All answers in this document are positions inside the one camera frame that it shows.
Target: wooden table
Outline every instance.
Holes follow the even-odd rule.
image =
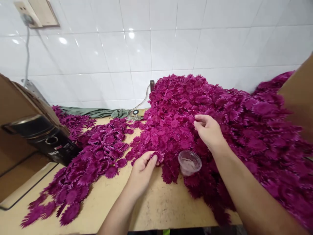
[[[109,118],[98,119],[97,125],[106,124],[108,121]],[[125,142],[130,143],[139,134],[139,129],[132,135],[127,134]],[[119,175],[113,179],[103,176],[93,184],[91,193],[83,202],[82,211],[69,225],[61,227],[55,212],[50,218],[38,220],[25,229],[19,226],[28,213],[27,205],[37,199],[42,189],[52,181],[54,174],[62,167],[60,164],[56,166],[12,209],[0,211],[0,234],[95,234],[98,231],[127,182],[131,172],[130,162],[120,169]],[[148,190],[135,206],[130,230],[217,226],[211,209],[203,199],[194,200],[190,196],[181,175],[177,184],[168,185],[163,182],[161,174],[161,168],[154,170]],[[237,213],[232,211],[229,213],[232,224],[242,224]]]

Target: hand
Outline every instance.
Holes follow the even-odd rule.
[[[216,152],[225,145],[228,146],[219,124],[211,116],[196,115],[195,119],[193,123],[195,129],[211,152]]]
[[[125,186],[136,199],[146,191],[153,169],[156,166],[157,156],[154,155],[150,159],[153,153],[154,151],[148,151],[135,161]]]

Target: magenta fabric flower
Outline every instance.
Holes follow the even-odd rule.
[[[72,117],[66,116],[64,121],[69,121],[68,127],[71,130]],[[81,121],[91,125],[88,117],[81,118]],[[39,218],[48,218],[57,207],[56,216],[59,217],[66,205],[70,206],[62,214],[60,223],[70,223],[77,216],[77,208],[80,208],[80,203],[87,197],[90,185],[99,176],[113,178],[118,175],[118,169],[127,164],[127,159],[120,159],[129,148],[121,140],[125,138],[123,131],[126,128],[124,119],[114,119],[106,125],[94,126],[78,137],[77,145],[83,150],[68,167],[60,169],[40,197],[30,203],[30,214],[25,217],[22,225],[25,227]],[[53,200],[43,205],[48,195]]]
[[[42,205],[47,195],[59,206],[57,217],[70,203],[62,214],[61,224],[70,223],[78,215],[80,203],[93,182],[103,175],[109,179],[115,177],[127,161],[133,165],[146,151],[156,151],[163,181],[177,183],[178,154],[185,149],[195,152],[202,160],[201,170],[184,178],[189,193],[193,198],[203,198],[220,225],[229,223],[225,210],[235,207],[212,154],[193,126],[196,114],[207,114],[217,120],[230,148],[261,185],[304,226],[312,228],[313,172],[312,164],[304,157],[312,155],[313,147],[301,139],[300,127],[285,121],[291,112],[283,107],[283,97],[277,94],[292,73],[261,83],[252,94],[210,85],[200,75],[173,74],[160,78],[150,93],[151,108],[144,114],[146,123],[113,119],[84,134],[82,128],[91,127],[92,119],[82,116],[76,123],[75,116],[64,115],[54,108],[61,123],[73,129],[71,138],[83,150],[30,205],[23,226],[49,214],[49,208],[45,212]],[[129,148],[122,142],[125,134],[132,134],[134,128],[142,132],[131,142],[125,158],[121,158]]]
[[[133,164],[146,151],[160,152],[164,155],[160,164],[162,178],[170,184],[178,178],[178,154],[185,149],[195,152],[202,159],[202,168],[196,175],[185,177],[184,183],[192,197],[203,197],[219,224],[229,223],[225,209],[235,210],[235,207],[212,154],[193,126],[194,115],[211,115],[220,124],[231,149],[256,179],[277,200],[287,201],[283,206],[302,224],[309,224],[296,201],[302,195],[313,199],[308,189],[313,189],[313,181],[303,180],[305,183],[300,184],[301,178],[312,172],[305,170],[307,166],[303,163],[304,152],[312,153],[312,145],[301,139],[299,128],[285,121],[290,112],[283,108],[283,99],[276,94],[291,74],[284,73],[261,83],[253,94],[210,85],[202,76],[160,78],[150,93],[151,108],[144,114],[147,122],[142,127],[143,132],[140,139],[131,143],[126,159]],[[289,185],[292,191],[285,190]],[[307,209],[313,212],[313,205]]]
[[[109,169],[105,172],[105,176],[108,179],[113,178],[114,176],[116,176],[118,174],[118,170],[115,166],[111,166],[109,167]]]
[[[78,203],[70,205],[62,214],[60,220],[61,225],[68,225],[70,222],[72,222],[78,216],[80,208],[81,206]]]

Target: plastic cup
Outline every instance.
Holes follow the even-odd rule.
[[[189,150],[181,151],[178,155],[178,161],[183,176],[191,176],[193,173],[198,172],[202,167],[200,157]]]

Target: white tile wall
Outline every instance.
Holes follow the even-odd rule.
[[[20,83],[27,31],[13,1],[0,0],[0,72]],[[29,79],[51,104],[131,109],[172,73],[252,92],[313,50],[312,0],[50,2],[61,27],[30,30]]]

